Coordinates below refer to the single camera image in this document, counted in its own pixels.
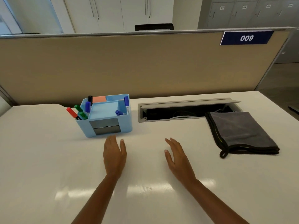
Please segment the blue marker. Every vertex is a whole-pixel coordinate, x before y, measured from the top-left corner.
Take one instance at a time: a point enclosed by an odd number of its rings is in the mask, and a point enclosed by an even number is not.
[[[90,113],[90,106],[91,106],[91,102],[86,101],[85,102],[85,112]]]
[[[127,114],[129,114],[129,111],[130,111],[130,109],[129,109],[129,97],[128,96],[124,97],[124,101],[125,101],[125,106],[127,108]]]
[[[115,111],[115,114],[116,114],[117,116],[122,116],[122,115],[123,115],[123,112],[121,112],[121,111],[119,111],[119,110],[116,110],[116,111]]]

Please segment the green marker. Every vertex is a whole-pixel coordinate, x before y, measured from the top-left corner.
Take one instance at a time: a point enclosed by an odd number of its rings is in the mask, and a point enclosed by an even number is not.
[[[78,112],[83,112],[83,109],[81,109],[79,105],[75,105],[74,108],[77,109]]]
[[[84,112],[79,112],[79,115],[82,117],[82,119],[88,119],[87,115]]]

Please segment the light blue desk organizer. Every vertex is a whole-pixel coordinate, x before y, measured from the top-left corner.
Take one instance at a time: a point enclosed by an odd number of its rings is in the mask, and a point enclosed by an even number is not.
[[[84,112],[88,119],[77,120],[76,122],[86,137],[132,131],[131,105],[129,104],[129,113],[127,113],[123,100],[125,96],[129,97],[129,94],[106,96],[106,102],[93,103],[90,113]],[[80,105],[84,111],[86,101],[87,98],[84,98]],[[122,111],[123,115],[117,116],[116,110]]]

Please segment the beige cubicle partition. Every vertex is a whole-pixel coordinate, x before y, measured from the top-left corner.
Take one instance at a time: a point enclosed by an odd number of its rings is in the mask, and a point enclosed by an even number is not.
[[[267,44],[220,46],[223,31],[0,39],[0,85],[20,105],[254,90],[290,28]]]

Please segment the locker number label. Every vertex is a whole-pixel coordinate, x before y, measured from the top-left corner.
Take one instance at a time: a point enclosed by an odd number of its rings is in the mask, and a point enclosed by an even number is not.
[[[274,31],[225,31],[220,45],[267,44]]]
[[[251,35],[251,36],[249,36],[249,35],[247,35],[247,36],[243,35],[241,37],[240,41],[251,41],[253,39],[253,37],[254,37],[254,35]]]

